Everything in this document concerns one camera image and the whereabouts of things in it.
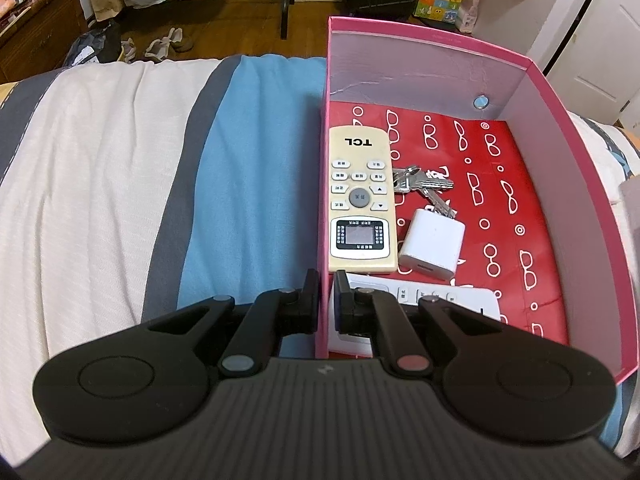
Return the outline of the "dark wooden cabinet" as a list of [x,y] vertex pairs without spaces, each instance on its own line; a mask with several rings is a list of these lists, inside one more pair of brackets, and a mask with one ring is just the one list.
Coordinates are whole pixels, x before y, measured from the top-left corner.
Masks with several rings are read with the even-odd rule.
[[62,66],[88,30],[80,0],[34,0],[1,31],[1,82],[19,81]]

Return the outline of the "white remote control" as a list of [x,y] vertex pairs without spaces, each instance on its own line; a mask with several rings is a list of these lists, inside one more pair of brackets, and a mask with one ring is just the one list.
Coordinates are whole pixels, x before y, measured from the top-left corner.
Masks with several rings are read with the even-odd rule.
[[[389,292],[400,304],[409,308],[416,307],[421,297],[437,296],[453,304],[467,308],[473,312],[500,320],[500,309],[495,294],[486,288],[454,287],[422,282],[393,280],[382,276],[370,276],[347,273],[351,288],[372,288]],[[334,303],[329,305],[329,352],[346,354],[346,356],[372,356],[369,338],[340,334],[335,325]]]

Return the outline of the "silver key bunch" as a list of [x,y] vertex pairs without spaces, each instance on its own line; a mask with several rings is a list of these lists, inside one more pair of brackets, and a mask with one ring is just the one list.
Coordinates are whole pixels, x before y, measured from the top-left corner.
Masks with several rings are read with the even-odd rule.
[[457,211],[440,196],[440,192],[451,191],[454,188],[454,182],[450,179],[438,172],[422,170],[416,165],[394,168],[392,175],[396,194],[406,195],[410,192],[418,192],[433,207],[436,214],[451,219],[457,217]]

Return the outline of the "white sandals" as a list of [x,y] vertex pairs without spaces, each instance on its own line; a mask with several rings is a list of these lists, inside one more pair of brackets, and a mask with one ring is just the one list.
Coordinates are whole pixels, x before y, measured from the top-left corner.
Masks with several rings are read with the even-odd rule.
[[163,38],[154,39],[144,51],[144,56],[153,62],[162,62],[168,58],[170,51],[182,52],[184,43],[183,30],[171,28]]

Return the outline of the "cream TCL remote control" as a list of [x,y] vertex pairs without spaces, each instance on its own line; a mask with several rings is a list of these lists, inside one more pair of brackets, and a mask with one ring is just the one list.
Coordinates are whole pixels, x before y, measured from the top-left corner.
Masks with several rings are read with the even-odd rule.
[[331,272],[398,269],[388,134],[367,126],[329,128],[328,265]]

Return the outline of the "white charger plug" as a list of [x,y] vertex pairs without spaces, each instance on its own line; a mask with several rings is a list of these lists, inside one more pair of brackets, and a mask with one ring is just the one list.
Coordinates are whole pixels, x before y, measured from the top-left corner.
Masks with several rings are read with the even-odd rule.
[[399,249],[399,266],[449,281],[457,272],[464,234],[462,222],[417,209]]

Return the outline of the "white door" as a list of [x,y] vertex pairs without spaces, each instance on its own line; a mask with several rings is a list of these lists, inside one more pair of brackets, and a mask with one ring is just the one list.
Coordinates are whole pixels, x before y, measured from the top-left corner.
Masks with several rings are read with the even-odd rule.
[[548,81],[576,114],[639,132],[639,0],[592,0]]

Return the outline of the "pink cardboard box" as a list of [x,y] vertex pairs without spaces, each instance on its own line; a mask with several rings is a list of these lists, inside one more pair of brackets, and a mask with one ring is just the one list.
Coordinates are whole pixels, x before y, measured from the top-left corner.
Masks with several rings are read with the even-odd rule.
[[424,110],[503,120],[546,216],[570,343],[616,382],[634,374],[639,336],[620,230],[574,122],[530,58],[434,28],[332,16],[324,105]]

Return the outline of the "striped blue white bedsheet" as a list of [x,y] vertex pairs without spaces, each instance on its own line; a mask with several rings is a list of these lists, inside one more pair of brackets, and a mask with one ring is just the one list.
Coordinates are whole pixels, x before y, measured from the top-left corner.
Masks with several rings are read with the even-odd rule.
[[[329,352],[326,60],[78,65],[1,105],[1,473],[627,479],[597,358],[373,293]],[[279,289],[320,276],[313,335]]]

